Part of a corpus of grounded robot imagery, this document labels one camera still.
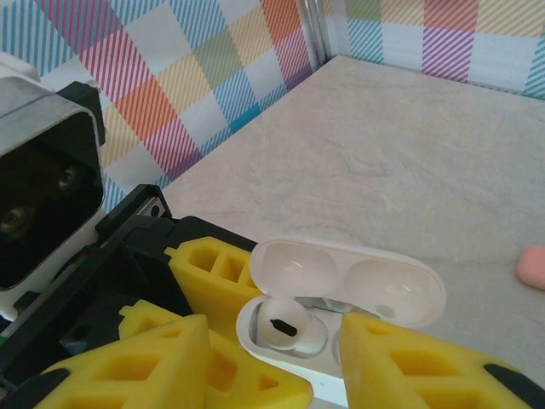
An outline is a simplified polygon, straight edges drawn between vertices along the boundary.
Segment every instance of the colorful plaid wall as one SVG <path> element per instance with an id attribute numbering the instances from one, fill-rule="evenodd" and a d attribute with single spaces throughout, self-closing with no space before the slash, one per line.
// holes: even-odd
<path id="1" fill-rule="evenodd" d="M 333 55 L 545 99 L 543 0 L 323 0 Z"/>
<path id="2" fill-rule="evenodd" d="M 0 0 L 2 51 L 55 89 L 100 85 L 108 210 L 138 183 L 166 186 L 308 77 L 308 44 L 296 0 Z"/>

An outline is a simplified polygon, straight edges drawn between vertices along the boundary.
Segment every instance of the wireless earbud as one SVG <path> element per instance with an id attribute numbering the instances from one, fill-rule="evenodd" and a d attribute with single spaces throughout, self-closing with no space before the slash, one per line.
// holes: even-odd
<path id="1" fill-rule="evenodd" d="M 325 324 L 291 298 L 269 298 L 261 305 L 257 335 L 271 348 L 302 355 L 320 353 L 328 340 Z"/>

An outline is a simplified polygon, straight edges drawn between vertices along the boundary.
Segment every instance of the camera housing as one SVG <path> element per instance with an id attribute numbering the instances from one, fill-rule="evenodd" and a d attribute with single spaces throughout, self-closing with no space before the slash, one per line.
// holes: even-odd
<path id="1" fill-rule="evenodd" d="M 101 116 L 97 123 L 87 107 L 2 65 L 0 57 L 0 95 L 7 96 L 0 99 L 0 315 L 13 321 L 22 297 L 35 298 L 97 240 L 95 224 L 106 214 L 99 155 L 104 126 Z M 66 95 L 92 95 L 89 86 L 73 85 Z"/>

